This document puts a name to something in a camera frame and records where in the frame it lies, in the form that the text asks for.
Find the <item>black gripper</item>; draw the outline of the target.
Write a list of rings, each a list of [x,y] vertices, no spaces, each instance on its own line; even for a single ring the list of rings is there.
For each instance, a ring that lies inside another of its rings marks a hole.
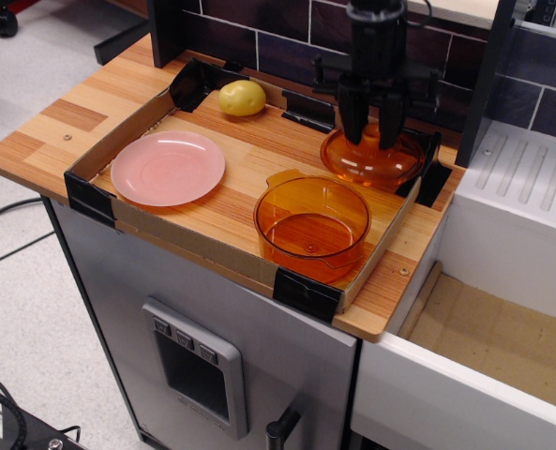
[[[347,55],[314,58],[313,91],[337,96],[345,138],[359,144],[368,124],[368,105],[380,107],[380,148],[392,148],[407,109],[437,109],[442,73],[406,54],[407,6],[404,3],[349,3],[351,50]]]

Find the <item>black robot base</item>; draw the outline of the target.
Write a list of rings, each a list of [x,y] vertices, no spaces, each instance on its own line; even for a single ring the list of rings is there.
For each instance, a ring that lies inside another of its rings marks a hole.
[[[84,449],[81,428],[58,430],[22,409],[0,382],[0,449]]]

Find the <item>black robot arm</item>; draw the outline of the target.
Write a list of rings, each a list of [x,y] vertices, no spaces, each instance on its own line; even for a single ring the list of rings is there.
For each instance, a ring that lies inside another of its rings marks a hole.
[[[404,1],[351,1],[346,14],[351,51],[315,57],[313,90],[334,96],[345,138],[353,144],[361,142],[369,108],[378,108],[379,146],[387,150],[396,144],[412,106],[438,106],[443,73],[407,56],[407,30],[427,23],[410,23]]]

